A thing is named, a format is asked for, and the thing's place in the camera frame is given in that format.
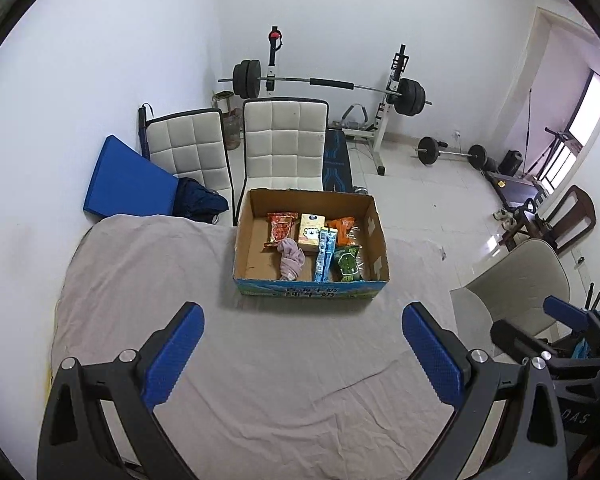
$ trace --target green snack package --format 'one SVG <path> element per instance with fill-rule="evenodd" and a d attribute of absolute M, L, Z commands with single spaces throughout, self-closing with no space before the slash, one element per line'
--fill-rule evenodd
<path fill-rule="evenodd" d="M 333 259 L 337 261 L 340 267 L 343 282 L 356 282 L 362 279 L 356 261 L 359 250 L 360 246 L 348 245 L 337 248 L 333 253 Z"/>

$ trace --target barbell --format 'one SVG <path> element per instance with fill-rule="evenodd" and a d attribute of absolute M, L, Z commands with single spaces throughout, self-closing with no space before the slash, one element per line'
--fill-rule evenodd
<path fill-rule="evenodd" d="M 469 159 L 469 164 L 476 170 L 482 170 L 488 162 L 489 157 L 487 157 L 487 150 L 480 144 L 474 144 L 470 147 L 469 153 L 440 150 L 440 148 L 447 147 L 448 144 L 446 142 L 439 142 L 433 137 L 422 137 L 418 143 L 416 152 L 418 153 L 420 162 L 426 166 L 436 162 L 441 154 L 465 156 Z"/>
<path fill-rule="evenodd" d="M 316 86 L 330 86 L 347 90 L 360 88 L 371 92 L 379 92 L 388 96 L 387 102 L 395 107 L 397 113 L 409 117 L 419 114 L 425 104 L 431 104 L 426 99 L 422 85 L 413 79 L 400 79 L 398 88 L 394 91 L 316 77 L 262 77 L 260 61 L 257 59 L 243 60 L 234 66 L 234 73 L 231 78 L 218 79 L 219 83 L 231 82 L 234 85 L 234 93 L 242 99 L 257 98 L 260 95 L 260 83 L 262 81 L 295 81 Z"/>

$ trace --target orange snack package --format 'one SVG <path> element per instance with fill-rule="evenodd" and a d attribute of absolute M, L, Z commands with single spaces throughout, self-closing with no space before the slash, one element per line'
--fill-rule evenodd
<path fill-rule="evenodd" d="M 277 247 L 285 238 L 289 238 L 294 220 L 298 213 L 269 213 L 269 240 L 264 244 L 265 249 Z"/>
<path fill-rule="evenodd" d="M 338 218 L 337 220 L 329 220 L 327 227 L 338 230 L 338 238 L 336 240 L 336 247 L 342 247 L 353 243 L 353 240 L 349 238 L 349 230 L 353 227 L 356 222 L 355 218 L 346 217 Z"/>

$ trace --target shoe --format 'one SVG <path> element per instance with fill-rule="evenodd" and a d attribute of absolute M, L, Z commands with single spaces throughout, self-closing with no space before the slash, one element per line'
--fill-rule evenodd
<path fill-rule="evenodd" d="M 513 216 L 511 218 L 507 218 L 504 222 L 502 222 L 502 228 L 505 231 L 513 231 L 514 227 L 516 226 L 518 222 L 516 222 L 513 218 Z"/>
<path fill-rule="evenodd" d="M 506 220 L 508 218 L 513 218 L 513 213 L 510 213 L 509 211 L 507 211 L 506 209 L 502 208 L 502 209 L 498 209 L 494 214 L 493 217 L 496 220 Z"/>

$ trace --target white chair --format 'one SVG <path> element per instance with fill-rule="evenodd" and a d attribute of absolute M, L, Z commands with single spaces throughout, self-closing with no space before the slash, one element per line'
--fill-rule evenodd
<path fill-rule="evenodd" d="M 249 189 L 322 191 L 329 105 L 318 99 L 273 97 L 244 102 L 244 185 Z"/>
<path fill-rule="evenodd" d="M 178 178 L 194 178 L 222 195 L 229 211 L 219 216 L 218 224 L 235 225 L 234 184 L 219 109 L 190 110 L 148 120 L 146 142 L 156 166 Z"/>
<path fill-rule="evenodd" d="M 506 319 L 531 335 L 555 323 L 544 313 L 547 296 L 566 302 L 571 291 L 567 275 L 551 246 L 532 238 L 513 249 L 471 283 L 451 291 L 458 339 L 469 350 L 481 348 L 491 356 L 491 325 Z"/>

